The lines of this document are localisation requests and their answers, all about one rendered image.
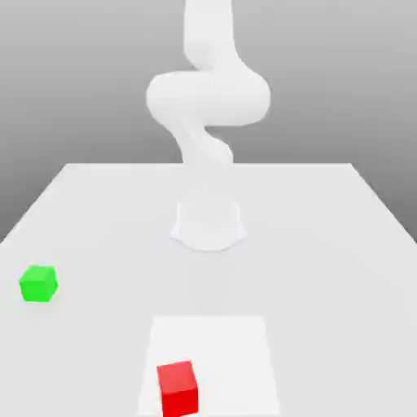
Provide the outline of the small red cube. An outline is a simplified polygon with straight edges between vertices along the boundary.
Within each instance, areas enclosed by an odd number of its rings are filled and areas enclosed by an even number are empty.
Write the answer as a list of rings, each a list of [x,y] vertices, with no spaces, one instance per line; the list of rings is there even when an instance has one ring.
[[[191,361],[156,367],[163,417],[199,412],[199,391]]]

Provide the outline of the small green cube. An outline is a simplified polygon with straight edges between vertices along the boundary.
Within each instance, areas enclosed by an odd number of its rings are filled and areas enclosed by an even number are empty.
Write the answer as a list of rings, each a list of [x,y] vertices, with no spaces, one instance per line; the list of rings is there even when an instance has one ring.
[[[29,266],[19,284],[25,301],[49,302],[58,289],[56,269],[53,266]]]

